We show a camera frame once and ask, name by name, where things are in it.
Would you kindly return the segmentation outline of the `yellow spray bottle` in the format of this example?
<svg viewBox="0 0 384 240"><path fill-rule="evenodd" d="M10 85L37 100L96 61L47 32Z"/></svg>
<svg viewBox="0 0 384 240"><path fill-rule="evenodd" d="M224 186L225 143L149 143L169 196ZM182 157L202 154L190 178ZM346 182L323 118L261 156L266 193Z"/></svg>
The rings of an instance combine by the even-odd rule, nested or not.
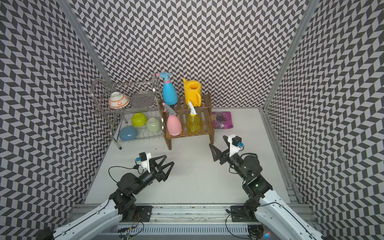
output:
<svg viewBox="0 0 384 240"><path fill-rule="evenodd" d="M187 129L191 134L198 134L201 129L201 120L191 101L188 101L190 115L187 118Z"/></svg>

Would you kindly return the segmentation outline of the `yellow watering can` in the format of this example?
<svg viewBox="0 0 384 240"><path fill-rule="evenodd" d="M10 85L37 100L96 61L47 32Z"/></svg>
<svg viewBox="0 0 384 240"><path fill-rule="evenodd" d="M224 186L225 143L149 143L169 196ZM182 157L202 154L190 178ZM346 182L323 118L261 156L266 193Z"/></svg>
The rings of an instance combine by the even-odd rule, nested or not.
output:
<svg viewBox="0 0 384 240"><path fill-rule="evenodd" d="M202 104L201 83L195 80L188 81L187 79L183 79L183 82L186 104L188 105L191 102L194 107L200 107Z"/></svg>

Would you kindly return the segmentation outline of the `blue spray bottle pink cap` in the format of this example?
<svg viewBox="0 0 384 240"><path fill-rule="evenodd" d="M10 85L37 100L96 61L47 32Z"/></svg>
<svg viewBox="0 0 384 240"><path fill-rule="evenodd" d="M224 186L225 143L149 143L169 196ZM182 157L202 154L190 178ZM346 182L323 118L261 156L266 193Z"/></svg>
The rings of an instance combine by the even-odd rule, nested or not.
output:
<svg viewBox="0 0 384 240"><path fill-rule="evenodd" d="M172 73L156 73L156 76L159 78L162 78L164 80L164 86L163 86L163 99L164 102L171 106L176 105L178 102L178 94L173 86L173 84L170 81L170 76Z"/></svg>

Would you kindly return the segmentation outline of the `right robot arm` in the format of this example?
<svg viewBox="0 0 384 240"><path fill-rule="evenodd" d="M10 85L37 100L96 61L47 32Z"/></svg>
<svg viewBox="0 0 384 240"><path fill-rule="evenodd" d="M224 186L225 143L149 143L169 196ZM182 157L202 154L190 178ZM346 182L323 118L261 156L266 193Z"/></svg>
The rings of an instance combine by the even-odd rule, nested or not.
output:
<svg viewBox="0 0 384 240"><path fill-rule="evenodd" d="M325 236L308 225L288 206L275 188L262 176L259 158L243 153L239 136L223 137L227 149L209 145L212 158L202 147L171 156L175 166L164 187L156 187L151 198L161 204L241 203L242 212L230 216L258 220L282 240L324 240Z"/></svg>

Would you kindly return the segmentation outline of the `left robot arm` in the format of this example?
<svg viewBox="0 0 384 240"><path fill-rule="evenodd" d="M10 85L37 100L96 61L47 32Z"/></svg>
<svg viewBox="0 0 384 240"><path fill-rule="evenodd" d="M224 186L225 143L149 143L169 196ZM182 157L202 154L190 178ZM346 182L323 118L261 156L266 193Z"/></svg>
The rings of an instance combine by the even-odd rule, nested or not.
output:
<svg viewBox="0 0 384 240"><path fill-rule="evenodd" d="M107 228L118 224L124 216L133 217L136 211L135 196L154 180L166 181L174 162L165 164L166 155L151 158L149 154L140 153L136 161L145 171L136 176L126 173L117 182L117 189L99 206L82 217L55 230L46 228L36 234L37 240L90 240Z"/></svg>

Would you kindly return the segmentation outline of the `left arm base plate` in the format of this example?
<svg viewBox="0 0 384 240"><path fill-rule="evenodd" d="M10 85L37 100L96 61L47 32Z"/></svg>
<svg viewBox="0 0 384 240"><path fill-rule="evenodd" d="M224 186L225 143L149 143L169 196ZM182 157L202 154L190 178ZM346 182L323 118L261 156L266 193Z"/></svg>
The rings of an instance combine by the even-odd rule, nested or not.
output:
<svg viewBox="0 0 384 240"><path fill-rule="evenodd" d="M138 205L133 208L133 212L127 215L128 221L140 221L147 223L150 221L152 216L153 206L151 205Z"/></svg>

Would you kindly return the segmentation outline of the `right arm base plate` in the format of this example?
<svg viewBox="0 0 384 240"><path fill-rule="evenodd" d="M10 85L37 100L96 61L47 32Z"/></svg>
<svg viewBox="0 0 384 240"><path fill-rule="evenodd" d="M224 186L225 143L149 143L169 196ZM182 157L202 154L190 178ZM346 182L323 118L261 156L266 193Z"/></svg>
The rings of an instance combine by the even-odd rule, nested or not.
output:
<svg viewBox="0 0 384 240"><path fill-rule="evenodd" d="M233 205L230 207L230 214L232 222L258 222L255 217L255 212L251 211L248 207Z"/></svg>

